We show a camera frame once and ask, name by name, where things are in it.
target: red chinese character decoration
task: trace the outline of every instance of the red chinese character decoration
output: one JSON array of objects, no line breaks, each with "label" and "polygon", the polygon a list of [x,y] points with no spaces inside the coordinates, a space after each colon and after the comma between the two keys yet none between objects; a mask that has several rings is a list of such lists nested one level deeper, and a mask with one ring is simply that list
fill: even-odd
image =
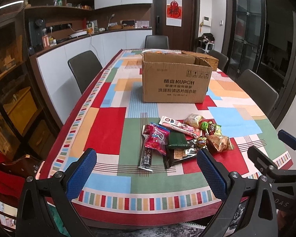
[{"label": "red chinese character decoration", "polygon": [[182,18],[182,7],[180,7],[176,1],[172,1],[170,5],[167,5],[167,18]]}]

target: cardboard box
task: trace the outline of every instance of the cardboard box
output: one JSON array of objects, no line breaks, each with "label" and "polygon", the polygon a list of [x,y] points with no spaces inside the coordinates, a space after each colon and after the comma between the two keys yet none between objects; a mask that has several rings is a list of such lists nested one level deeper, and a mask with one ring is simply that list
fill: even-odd
[{"label": "cardboard box", "polygon": [[202,103],[212,67],[201,58],[185,54],[144,53],[144,102]]},{"label": "cardboard box", "polygon": [[204,53],[198,53],[198,52],[182,51],[182,53],[201,58],[202,60],[206,61],[209,65],[211,65],[211,67],[213,68],[214,71],[217,70],[219,60],[213,56],[210,56],[210,55],[204,54]]}]

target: dark green snack package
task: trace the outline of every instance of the dark green snack package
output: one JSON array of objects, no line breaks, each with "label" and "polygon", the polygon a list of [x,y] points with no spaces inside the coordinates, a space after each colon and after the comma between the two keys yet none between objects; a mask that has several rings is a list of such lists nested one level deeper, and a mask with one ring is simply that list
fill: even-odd
[{"label": "dark green snack package", "polygon": [[171,131],[169,133],[168,148],[172,150],[185,150],[190,148],[191,145],[187,143],[185,135],[179,132]]}]

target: dining table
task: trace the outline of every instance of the dining table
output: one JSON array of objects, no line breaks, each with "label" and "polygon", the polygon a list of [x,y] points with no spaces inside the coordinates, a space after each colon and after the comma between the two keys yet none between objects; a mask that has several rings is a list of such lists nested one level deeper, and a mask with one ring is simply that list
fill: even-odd
[{"label": "dining table", "polygon": [[203,103],[144,103],[143,50],[121,50],[83,92],[50,150],[40,179],[65,171],[87,148],[96,165],[78,198],[81,217],[120,225],[160,226],[213,215],[221,205],[196,159],[165,169],[162,155],[152,154],[152,172],[138,168],[142,127],[162,116],[184,120],[202,115],[221,125],[233,149],[214,154],[228,171],[257,179],[250,161],[255,146],[288,169],[293,162],[267,116],[224,72],[213,71]]}]

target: light strip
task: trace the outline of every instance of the light strip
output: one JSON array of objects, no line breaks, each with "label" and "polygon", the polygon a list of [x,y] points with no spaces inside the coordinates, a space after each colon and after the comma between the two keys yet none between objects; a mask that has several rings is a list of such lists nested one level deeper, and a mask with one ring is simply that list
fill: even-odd
[{"label": "light strip", "polygon": [[10,5],[14,5],[14,4],[17,4],[17,3],[21,3],[21,2],[23,2],[23,0],[21,0],[21,1],[16,1],[16,2],[12,2],[12,3],[8,3],[8,4],[5,4],[5,5],[0,6],[0,9],[2,9],[2,8],[4,8],[4,7],[8,7],[8,6],[10,6]]}]

